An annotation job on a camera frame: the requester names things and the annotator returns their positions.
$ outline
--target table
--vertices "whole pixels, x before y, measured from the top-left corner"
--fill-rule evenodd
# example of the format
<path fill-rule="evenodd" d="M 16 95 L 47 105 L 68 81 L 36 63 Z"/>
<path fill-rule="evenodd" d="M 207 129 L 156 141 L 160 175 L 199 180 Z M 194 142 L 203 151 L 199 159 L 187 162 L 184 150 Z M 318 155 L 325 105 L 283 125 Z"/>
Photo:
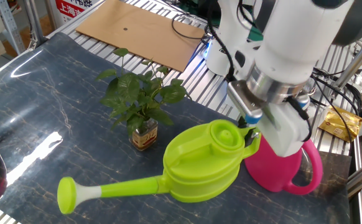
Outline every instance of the table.
<path fill-rule="evenodd" d="M 214 119 L 229 119 L 184 99 L 163 109 L 174 126 L 159 126 L 159 139 L 144 152 L 128 142 L 126 127 L 110 131 L 110 108 L 100 105 L 107 80 L 95 77 L 117 68 L 90 54 L 65 34 L 26 53 L 0 71 L 0 153 L 8 187 L 0 210 L 26 223 L 347 223 L 346 178 L 350 158 L 321 152 L 325 175 L 313 193 L 270 193 L 244 165 L 231 187 L 202 203 L 170 195 L 91 200 L 65 216 L 59 212 L 59 180 L 73 177 L 100 185 L 158 175 L 172 138 Z M 304 159 L 296 184 L 310 178 Z"/>
<path fill-rule="evenodd" d="M 98 4 L 91 7 L 89 10 L 83 12 L 78 17 L 74 18 L 67 25 L 60 27 L 53 34 L 49 35 L 48 38 L 52 38 L 54 34 L 62 32 L 66 35 L 69 35 L 74 39 L 78 44 L 83 48 L 89 50 L 91 53 L 106 59 L 107 61 L 114 63 L 115 65 L 120 64 L 119 58 L 111 53 L 114 50 L 114 47 L 108 46 L 102 42 L 99 42 L 95 39 L 91 39 L 87 36 L 81 35 L 75 31 L 75 28 L 86 19 L 92 12 L 94 12 L 103 1 L 100 1 Z M 174 17 L 180 12 L 177 12 L 175 9 L 165 5 L 161 1 L 146 1 L 146 0 L 128 0 L 126 1 L 129 4 L 133 4 L 137 7 L 150 10 L 154 13 L 158 13 L 162 16 L 167 16 L 169 18 Z M 179 17 L 179 21 L 184 23 L 191 24 L 193 26 L 198 26 L 203 28 L 205 26 L 205 21 L 197 18 L 186 18 Z M 239 112 L 236 108 L 228 105 L 226 103 L 226 82 L 224 79 L 218 75 L 211 73 L 207 69 L 202 57 L 202 53 L 205 51 L 206 46 L 200 44 L 198 46 L 196 54 L 192 57 L 189 66 L 187 67 L 184 73 L 179 73 L 177 71 L 171 71 L 170 75 L 165 79 L 165 82 L 169 83 L 172 78 L 181 78 L 184 79 L 184 86 L 192 95 L 192 98 L 200 103 L 203 106 L 207 106 L 213 110 L 222 113 L 230 117 L 231 119 L 237 119 L 239 117 Z M 346 46 L 346 47 L 335 47 L 331 46 L 327 54 L 321 58 L 316 66 L 328 70 L 330 73 L 342 71 L 353 58 L 353 52 L 356 51 L 356 46 Z M 145 71 L 145 68 L 141 65 L 142 58 L 135 55 L 126 56 L 126 68 L 133 72 L 139 73 Z M 324 102 L 324 99 L 320 96 L 316 96 L 318 100 Z M 350 106 L 342 99 L 336 99 L 336 105 L 340 105 L 342 108 L 351 110 Z M 338 154 L 348 154 L 350 145 L 346 144 L 343 141 L 329 135 L 328 133 L 323 132 L 322 130 L 317 129 L 318 119 L 322 112 L 321 108 L 317 108 L 311 105 L 309 113 L 313 119 L 314 132 L 312 140 L 320 151 L 332 152 Z M 355 141 L 353 148 L 356 151 L 357 155 L 360 155 L 359 143 Z M 356 168 L 360 168 L 360 158 L 355 157 Z M 359 200 L 359 211 L 361 213 L 360 221 L 362 223 L 362 192 L 358 195 Z"/>

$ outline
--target red sign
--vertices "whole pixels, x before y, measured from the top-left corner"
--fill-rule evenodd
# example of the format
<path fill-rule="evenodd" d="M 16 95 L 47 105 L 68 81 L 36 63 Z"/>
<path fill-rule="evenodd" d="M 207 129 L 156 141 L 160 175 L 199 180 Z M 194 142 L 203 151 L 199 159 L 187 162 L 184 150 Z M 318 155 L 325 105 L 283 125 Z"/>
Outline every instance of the red sign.
<path fill-rule="evenodd" d="M 57 4 L 57 9 L 64 15 L 74 18 L 75 16 L 79 15 L 84 9 L 74 6 L 64 0 L 55 0 Z"/>

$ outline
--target blue light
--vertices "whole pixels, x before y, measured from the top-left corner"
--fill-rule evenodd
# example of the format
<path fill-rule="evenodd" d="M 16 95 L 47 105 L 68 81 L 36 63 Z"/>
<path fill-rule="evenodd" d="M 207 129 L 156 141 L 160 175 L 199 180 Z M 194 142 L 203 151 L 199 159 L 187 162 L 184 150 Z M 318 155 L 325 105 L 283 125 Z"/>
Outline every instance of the blue light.
<path fill-rule="evenodd" d="M 212 43 L 213 41 L 211 40 L 209 43 L 208 43 L 208 47 L 207 47 L 207 49 L 206 49 L 206 51 L 203 53 L 203 57 L 204 58 L 207 58 L 207 54 L 208 54 L 208 51 L 210 50 L 210 47 L 211 47 L 211 43 Z"/>

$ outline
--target gold packet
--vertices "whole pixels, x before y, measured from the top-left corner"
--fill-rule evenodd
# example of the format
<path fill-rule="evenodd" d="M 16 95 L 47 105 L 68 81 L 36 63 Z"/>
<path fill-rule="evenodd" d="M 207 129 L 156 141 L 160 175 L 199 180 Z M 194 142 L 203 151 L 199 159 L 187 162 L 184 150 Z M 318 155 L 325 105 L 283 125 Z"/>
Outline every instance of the gold packet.
<path fill-rule="evenodd" d="M 341 108 L 335 108 L 347 123 L 348 129 L 351 133 L 351 140 L 354 141 L 360 132 L 362 118 Z M 341 138 L 346 142 L 350 142 L 344 122 L 341 120 L 340 116 L 336 113 L 332 106 L 329 107 L 325 120 L 322 122 L 319 128 L 338 138 Z"/>

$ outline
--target watering can handle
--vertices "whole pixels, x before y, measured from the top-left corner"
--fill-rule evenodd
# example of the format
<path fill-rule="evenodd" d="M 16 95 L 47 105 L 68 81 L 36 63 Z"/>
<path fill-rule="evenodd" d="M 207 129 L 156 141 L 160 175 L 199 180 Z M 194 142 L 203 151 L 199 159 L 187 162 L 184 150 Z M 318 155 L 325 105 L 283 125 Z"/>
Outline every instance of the watering can handle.
<path fill-rule="evenodd" d="M 166 155 L 166 161 L 168 165 L 173 164 L 175 161 L 180 160 L 183 156 L 201 149 L 203 146 L 211 144 L 212 140 L 210 136 L 201 136 L 195 138 L 192 141 L 188 141 L 177 147 L 177 150 L 173 151 L 171 154 Z"/>
<path fill-rule="evenodd" d="M 308 154 L 311 160 L 313 174 L 311 183 L 305 187 L 298 187 L 294 185 L 292 181 L 284 187 L 285 191 L 296 195 L 305 195 L 315 190 L 320 184 L 323 175 L 322 160 L 319 156 L 318 149 L 315 147 L 311 139 L 303 144 L 302 149 Z"/>

